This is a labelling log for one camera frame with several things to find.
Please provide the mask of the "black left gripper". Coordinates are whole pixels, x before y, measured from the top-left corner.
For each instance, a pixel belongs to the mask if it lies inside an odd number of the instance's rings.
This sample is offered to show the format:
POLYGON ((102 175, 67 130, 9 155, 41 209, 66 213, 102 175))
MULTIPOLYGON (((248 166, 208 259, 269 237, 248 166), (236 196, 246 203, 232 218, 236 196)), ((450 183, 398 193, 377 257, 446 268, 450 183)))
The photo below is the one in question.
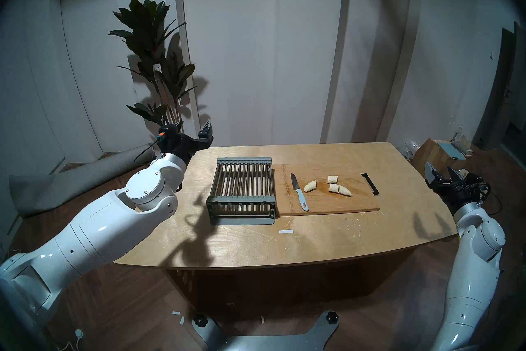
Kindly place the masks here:
POLYGON ((173 154, 188 165, 196 152, 208 149, 213 142, 211 120, 198 133, 198 139, 183 134, 164 134, 158 141, 161 153, 173 154))

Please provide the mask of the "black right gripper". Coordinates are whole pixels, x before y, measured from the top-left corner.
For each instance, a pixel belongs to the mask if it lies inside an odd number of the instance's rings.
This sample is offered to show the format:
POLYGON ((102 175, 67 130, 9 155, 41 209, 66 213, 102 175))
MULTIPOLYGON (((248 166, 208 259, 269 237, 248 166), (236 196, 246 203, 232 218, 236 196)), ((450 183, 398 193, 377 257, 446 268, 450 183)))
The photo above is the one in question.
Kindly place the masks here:
POLYGON ((439 173, 429 163, 424 166, 427 185, 440 196, 451 213, 456 213, 467 204, 483 203, 489 196, 489 184, 483 180, 466 183, 454 168, 447 167, 451 180, 439 179, 439 173))

